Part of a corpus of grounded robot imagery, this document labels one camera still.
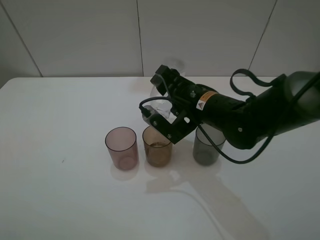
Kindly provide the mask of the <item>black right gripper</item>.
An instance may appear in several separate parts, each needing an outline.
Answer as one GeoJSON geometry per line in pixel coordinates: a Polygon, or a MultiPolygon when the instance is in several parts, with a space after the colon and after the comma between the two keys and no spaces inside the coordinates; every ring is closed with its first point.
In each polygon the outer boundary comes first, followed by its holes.
{"type": "Polygon", "coordinates": [[[150,82],[162,96],[171,96],[174,106],[190,119],[190,123],[175,121],[168,131],[174,144],[202,123],[221,131],[233,147],[241,150],[253,148],[270,132],[270,123],[264,115],[266,108],[258,105],[257,97],[241,101],[222,95],[163,64],[150,82]]]}

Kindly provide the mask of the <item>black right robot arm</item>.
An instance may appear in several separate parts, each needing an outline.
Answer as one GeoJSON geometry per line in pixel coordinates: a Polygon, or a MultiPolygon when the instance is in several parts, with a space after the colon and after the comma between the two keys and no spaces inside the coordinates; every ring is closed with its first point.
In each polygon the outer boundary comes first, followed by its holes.
{"type": "Polygon", "coordinates": [[[170,123],[159,113],[153,112],[147,122],[172,143],[178,143],[198,124],[207,124],[221,131],[233,147],[248,150],[270,133],[279,135],[319,120],[318,83],[294,105],[290,105],[299,90],[315,76],[314,72],[282,74],[271,82],[261,81],[246,69],[238,69],[236,73],[249,77],[255,84],[264,87],[265,91],[254,95],[236,88],[237,94],[246,97],[242,101],[193,83],[177,70],[161,65],[151,78],[151,83],[161,95],[170,95],[171,112],[176,119],[170,123]]]}

